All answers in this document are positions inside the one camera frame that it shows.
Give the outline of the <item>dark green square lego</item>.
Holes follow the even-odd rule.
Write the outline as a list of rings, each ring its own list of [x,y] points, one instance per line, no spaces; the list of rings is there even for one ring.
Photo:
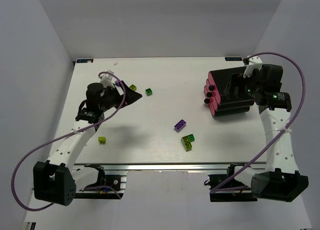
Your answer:
[[[153,94],[151,88],[145,89],[145,93],[146,93],[147,96],[151,96]]]

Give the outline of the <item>black drawer cabinet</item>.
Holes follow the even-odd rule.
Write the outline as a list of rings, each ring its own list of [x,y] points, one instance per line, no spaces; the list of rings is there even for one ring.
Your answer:
[[[245,113],[255,103],[245,91],[245,67],[214,70],[208,73],[204,86],[204,103],[213,117]]]

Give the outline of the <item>pink top drawer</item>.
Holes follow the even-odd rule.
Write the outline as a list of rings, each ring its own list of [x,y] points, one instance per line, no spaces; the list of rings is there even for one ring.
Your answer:
[[[216,84],[216,81],[212,75],[211,72],[208,73],[208,81],[209,81],[209,85],[210,86],[213,86],[213,94],[214,94],[214,97],[215,97],[215,100],[218,104],[221,103],[221,95],[219,93],[219,90],[218,90],[218,85]]]

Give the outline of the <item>purple two-by-two-long lego brick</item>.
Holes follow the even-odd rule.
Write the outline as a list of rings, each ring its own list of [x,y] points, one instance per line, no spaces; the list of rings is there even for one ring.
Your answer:
[[[173,128],[176,132],[180,132],[185,126],[186,122],[182,119]]]

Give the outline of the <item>lime long lego brick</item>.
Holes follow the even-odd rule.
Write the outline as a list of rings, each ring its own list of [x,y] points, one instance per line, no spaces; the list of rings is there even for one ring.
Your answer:
[[[185,149],[186,151],[192,150],[192,147],[193,147],[193,146],[192,146],[192,144],[191,144],[188,136],[182,137],[182,138],[181,138],[181,142],[182,142],[183,147],[184,147],[184,149]]]

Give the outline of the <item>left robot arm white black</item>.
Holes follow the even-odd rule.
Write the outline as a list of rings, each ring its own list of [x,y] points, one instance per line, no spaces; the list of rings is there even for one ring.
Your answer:
[[[87,164],[77,171],[73,171],[73,167],[87,142],[102,124],[105,112],[111,108],[119,110],[142,97],[124,81],[120,85],[123,94],[113,85],[91,83],[87,86],[86,99],[79,106],[70,135],[64,138],[61,146],[45,162],[39,161],[33,167],[36,199],[68,206],[77,191],[87,187],[96,189],[105,184],[102,166]]]

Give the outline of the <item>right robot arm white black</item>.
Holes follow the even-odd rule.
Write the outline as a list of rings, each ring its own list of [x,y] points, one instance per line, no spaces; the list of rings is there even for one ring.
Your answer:
[[[253,97],[258,106],[266,140],[266,166],[262,173],[250,166],[231,164],[227,175],[249,187],[255,198],[292,202],[309,185],[296,164],[291,132],[291,97],[281,92],[283,68],[264,64],[252,74],[235,73],[228,78],[225,94],[241,99]]]

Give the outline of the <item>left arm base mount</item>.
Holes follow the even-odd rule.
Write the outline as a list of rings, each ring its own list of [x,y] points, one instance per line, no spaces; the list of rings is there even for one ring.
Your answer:
[[[127,174],[118,170],[107,170],[100,165],[89,164],[74,167],[72,177],[76,184],[75,199],[121,199]]]

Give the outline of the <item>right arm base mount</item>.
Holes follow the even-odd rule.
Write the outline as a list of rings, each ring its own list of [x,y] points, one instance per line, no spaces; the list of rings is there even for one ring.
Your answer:
[[[210,174],[204,182],[204,186],[208,186],[211,191],[220,183],[225,181],[235,172],[235,167],[243,167],[243,164],[231,164],[224,174]],[[223,185],[218,192],[210,193],[211,202],[256,202],[257,199],[251,193],[251,189],[243,183],[232,179]]]

